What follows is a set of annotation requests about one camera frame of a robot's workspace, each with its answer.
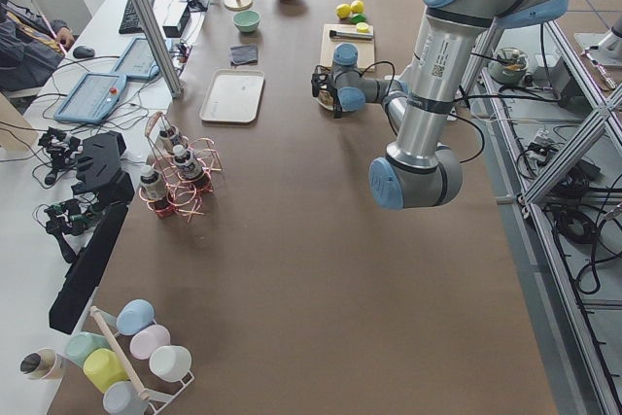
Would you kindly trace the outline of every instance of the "green bowl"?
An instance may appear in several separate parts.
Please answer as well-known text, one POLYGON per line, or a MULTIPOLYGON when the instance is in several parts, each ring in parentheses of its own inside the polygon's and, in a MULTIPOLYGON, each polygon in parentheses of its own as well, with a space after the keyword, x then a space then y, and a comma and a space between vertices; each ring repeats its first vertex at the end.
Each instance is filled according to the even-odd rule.
POLYGON ((241 33, 252 33, 259 26, 259 14, 252 10, 238 12, 233 16, 233 24, 241 33))

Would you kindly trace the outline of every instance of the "black keyboard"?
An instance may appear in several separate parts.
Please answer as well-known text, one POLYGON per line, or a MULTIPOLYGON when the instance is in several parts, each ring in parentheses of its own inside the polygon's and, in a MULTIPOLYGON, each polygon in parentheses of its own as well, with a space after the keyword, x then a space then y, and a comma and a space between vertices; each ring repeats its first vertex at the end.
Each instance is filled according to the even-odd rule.
POLYGON ((132 0, 127 0, 125 4, 125 10, 123 11, 123 19, 121 20, 121 26, 119 26, 119 34, 132 34, 140 33, 143 30, 140 26, 138 14, 134 9, 132 0))

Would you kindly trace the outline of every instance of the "person's hand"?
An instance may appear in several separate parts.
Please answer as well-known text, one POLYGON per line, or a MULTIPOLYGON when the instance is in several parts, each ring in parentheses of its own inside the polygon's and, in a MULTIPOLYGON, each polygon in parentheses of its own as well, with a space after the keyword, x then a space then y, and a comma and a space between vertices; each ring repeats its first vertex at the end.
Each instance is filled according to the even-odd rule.
POLYGON ((65 49, 69 49, 76 42, 74 35, 71 34, 69 28, 62 27, 56 33, 56 42, 62 45, 65 49))

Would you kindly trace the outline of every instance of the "dark jacket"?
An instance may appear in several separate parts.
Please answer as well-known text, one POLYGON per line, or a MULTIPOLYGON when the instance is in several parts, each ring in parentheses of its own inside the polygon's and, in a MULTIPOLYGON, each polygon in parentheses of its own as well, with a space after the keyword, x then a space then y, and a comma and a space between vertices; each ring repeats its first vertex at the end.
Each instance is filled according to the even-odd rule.
MULTIPOLYGON (((17 91, 42 86, 62 60, 53 48, 32 39, 19 30, 18 25, 6 13, 49 36, 41 17, 8 0, 0 0, 0 89, 17 91)), ((55 19, 51 23, 54 32, 67 23, 55 19)))

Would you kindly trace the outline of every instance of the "person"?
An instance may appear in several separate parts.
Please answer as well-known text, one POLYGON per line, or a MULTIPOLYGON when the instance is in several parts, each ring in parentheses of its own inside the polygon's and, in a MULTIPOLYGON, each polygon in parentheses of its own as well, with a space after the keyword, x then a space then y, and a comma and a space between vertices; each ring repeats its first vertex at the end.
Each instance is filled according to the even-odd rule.
POLYGON ((0 0, 0 90, 18 91, 42 86, 71 48, 75 38, 61 19, 44 20, 9 0, 0 0))

